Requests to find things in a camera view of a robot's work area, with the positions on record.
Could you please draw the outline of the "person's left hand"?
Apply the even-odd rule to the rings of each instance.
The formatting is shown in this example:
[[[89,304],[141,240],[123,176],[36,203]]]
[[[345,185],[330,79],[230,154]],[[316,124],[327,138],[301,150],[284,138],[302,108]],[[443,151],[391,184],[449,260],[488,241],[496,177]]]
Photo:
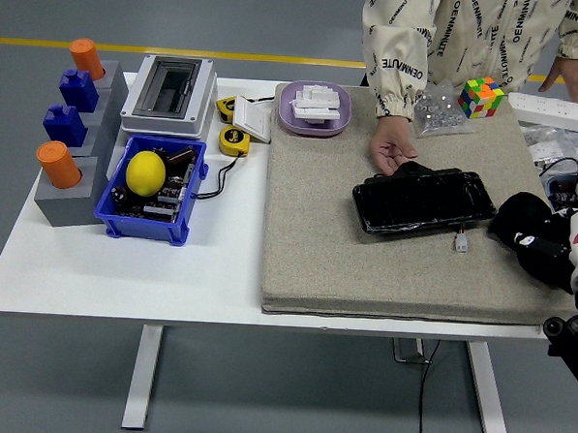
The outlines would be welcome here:
[[[557,56],[538,91],[548,91],[558,77],[563,79],[569,100],[578,104],[578,59]]]

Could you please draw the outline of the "person's right hand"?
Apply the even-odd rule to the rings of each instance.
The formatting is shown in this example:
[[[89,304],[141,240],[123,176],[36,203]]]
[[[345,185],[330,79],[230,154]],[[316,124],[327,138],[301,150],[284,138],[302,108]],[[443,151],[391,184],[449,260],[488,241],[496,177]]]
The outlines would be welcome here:
[[[369,153],[382,175],[390,176],[404,163],[416,159],[410,138],[410,121],[403,116],[378,118],[369,144]]]

